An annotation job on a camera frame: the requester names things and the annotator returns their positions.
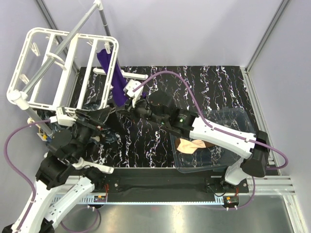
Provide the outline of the cream sock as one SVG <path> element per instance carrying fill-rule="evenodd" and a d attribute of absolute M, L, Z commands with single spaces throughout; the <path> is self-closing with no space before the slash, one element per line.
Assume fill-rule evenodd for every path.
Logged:
<path fill-rule="evenodd" d="M 95 136 L 92 138 L 95 142 L 101 143 L 102 142 L 102 137 L 101 136 Z"/>

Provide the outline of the purple sock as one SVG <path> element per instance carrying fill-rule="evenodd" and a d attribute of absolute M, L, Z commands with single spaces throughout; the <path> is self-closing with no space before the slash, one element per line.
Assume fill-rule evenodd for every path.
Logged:
<path fill-rule="evenodd" d="M 111 57 L 112 54 L 107 53 L 106 49 L 102 49 L 100 52 L 97 53 L 97 59 L 105 73 L 108 73 Z M 115 64 L 111 85 L 113 86 L 112 98 L 114 103 L 118 107 L 124 106 L 127 100 L 130 98 L 126 94 L 126 86 L 128 85 L 128 81 L 123 77 L 121 69 L 117 63 Z"/>

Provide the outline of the brown striped sock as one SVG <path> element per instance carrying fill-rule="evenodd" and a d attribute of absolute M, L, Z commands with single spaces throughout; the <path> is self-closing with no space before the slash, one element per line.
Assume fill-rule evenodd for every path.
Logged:
<path fill-rule="evenodd" d="M 176 139 L 174 145 L 177 151 L 185 154 L 193 154 L 197 149 L 204 149 L 215 146 L 215 144 L 199 139 L 188 141 L 183 138 Z"/>

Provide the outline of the white plastic clip hanger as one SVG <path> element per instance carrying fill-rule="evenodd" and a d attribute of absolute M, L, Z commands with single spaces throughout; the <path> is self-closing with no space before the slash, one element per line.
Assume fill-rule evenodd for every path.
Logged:
<path fill-rule="evenodd" d="M 22 75 L 21 70 L 22 70 L 22 67 L 24 66 L 24 63 L 26 61 L 26 56 L 28 54 L 28 50 L 30 48 L 32 38 L 37 33 L 46 34 L 49 36 L 49 42 L 48 42 L 48 45 L 46 48 L 46 52 L 45 52 L 45 55 L 43 58 L 43 62 L 51 60 L 53 64 L 58 65 L 62 69 L 62 74 L 60 77 L 59 85 L 58 85 L 58 88 L 57 88 L 55 98 L 54 98 L 52 105 L 38 103 L 35 101 L 39 87 L 41 86 L 41 81 L 38 81 L 38 83 L 36 83 L 34 85 L 34 90 L 32 91 L 32 95 L 31 95 L 31 98 L 29 101 L 27 101 L 28 91 L 19 91 L 16 88 L 17 81 L 18 81 L 20 75 Z M 76 33 L 73 36 L 73 38 L 71 38 L 69 40 L 69 51 L 68 51 L 66 60 L 63 60 L 56 53 L 50 52 L 51 47 L 52 47 L 52 42 L 56 36 L 65 36 L 66 39 L 68 39 L 69 38 L 69 32 L 40 28 L 40 27 L 33 28 L 33 29 L 28 31 L 26 38 L 25 38 L 25 41 L 24 41 L 24 44 L 23 44 L 23 47 L 22 47 L 22 51 L 21 51 L 19 59 L 17 61 L 17 65 L 15 68 L 14 74 L 12 76 L 10 85 L 9 85 L 7 93 L 6 93 L 7 100 L 10 103 L 19 106 L 19 108 L 22 110 L 25 110 L 26 107 L 31 107 L 31 108 L 35 108 L 35 109 L 56 111 L 56 108 L 59 107 L 61 104 L 61 101 L 62 101 L 63 96 L 64 96 L 65 88 L 67 87 L 67 84 L 68 84 L 68 80 L 69 80 L 69 76 L 71 73 L 71 68 L 73 65 L 73 58 L 75 56 L 78 40 L 79 39 L 88 39 L 88 40 L 92 40 L 93 43 L 91 44 L 92 49 L 91 49 L 88 64 L 86 67 L 86 74 L 84 77 L 84 82 L 83 82 L 81 92 L 80 92 L 80 96 L 78 99 L 77 109 L 82 109 L 82 106 L 83 106 L 83 100 L 85 97 L 87 81 L 88 81 L 88 77 L 89 77 L 90 72 L 91 72 L 92 63 L 94 60 L 94 56 L 95 56 L 95 52 L 96 52 L 98 42 L 104 42 L 105 49 L 106 49 L 107 53 L 112 54 L 110 64 L 109 64 L 108 73 L 105 73 L 106 80 L 105 80 L 105 86 L 104 86 L 103 95 L 102 95 L 102 99 L 101 99 L 99 109 L 103 109 L 103 108 L 107 107 L 108 96 L 109 96 L 110 90 L 112 88 L 112 86 L 111 86 L 112 76 L 113 76 L 113 72 L 115 69 L 115 64 L 117 63 L 117 55 L 119 52 L 119 43 L 118 43 L 117 39 L 115 39 L 111 36 L 101 36 L 101 35 Z"/>

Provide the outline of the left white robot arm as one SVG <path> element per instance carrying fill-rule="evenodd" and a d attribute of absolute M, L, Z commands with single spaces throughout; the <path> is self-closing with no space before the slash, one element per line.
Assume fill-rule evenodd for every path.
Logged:
<path fill-rule="evenodd" d="M 111 107 L 95 111 L 78 109 L 75 117 L 70 117 L 59 108 L 56 116 L 46 122 L 58 122 L 67 129 L 52 135 L 47 157 L 41 162 L 34 183 L 10 161 L 7 149 L 12 136 L 8 136 L 4 157 L 30 185 L 32 194 L 15 223 L 3 228 L 4 233 L 52 233 L 82 197 L 107 187 L 105 175 L 112 174 L 114 169 L 87 162 L 83 154 L 90 139 L 104 131 L 114 113 L 115 108 Z"/>

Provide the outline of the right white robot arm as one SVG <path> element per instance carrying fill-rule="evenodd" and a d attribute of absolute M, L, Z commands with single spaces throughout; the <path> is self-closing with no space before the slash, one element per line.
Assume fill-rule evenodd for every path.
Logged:
<path fill-rule="evenodd" d="M 173 98 L 164 92 L 154 92 L 149 98 L 132 90 L 125 95 L 127 101 L 122 109 L 130 119 L 154 122 L 176 137 L 199 139 L 239 155 L 240 159 L 225 170 L 220 181 L 225 192 L 234 191 L 248 176 L 266 175 L 269 157 L 266 132 L 246 133 L 208 121 L 201 113 L 176 107 Z"/>

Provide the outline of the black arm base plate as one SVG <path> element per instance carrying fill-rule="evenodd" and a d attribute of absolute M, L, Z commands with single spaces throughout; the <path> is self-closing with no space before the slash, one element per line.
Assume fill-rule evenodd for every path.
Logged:
<path fill-rule="evenodd" d="M 220 188 L 222 174 L 213 170 L 181 173 L 176 168 L 117 168 L 104 179 L 108 202 L 205 202 L 214 195 L 248 194 L 246 180 L 237 188 Z"/>

